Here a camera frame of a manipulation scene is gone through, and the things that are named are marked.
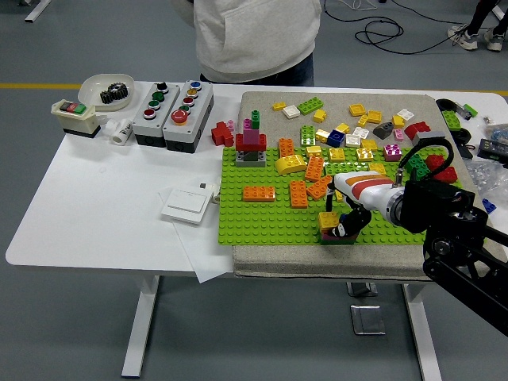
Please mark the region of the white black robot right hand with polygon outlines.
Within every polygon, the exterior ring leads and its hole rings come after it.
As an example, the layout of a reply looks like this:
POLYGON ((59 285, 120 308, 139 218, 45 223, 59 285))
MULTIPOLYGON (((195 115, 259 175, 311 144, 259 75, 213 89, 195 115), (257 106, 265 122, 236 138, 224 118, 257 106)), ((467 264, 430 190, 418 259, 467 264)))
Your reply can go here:
POLYGON ((345 196, 352 208, 349 214, 340 219, 339 224, 330 229, 327 235, 337 239, 356 238, 358 233, 371 221, 371 212, 379 211, 383 218, 395 226, 400 226, 399 208, 402 205, 404 187, 377 171, 357 171, 336 174, 327 186, 325 210, 333 210, 335 191, 345 196))

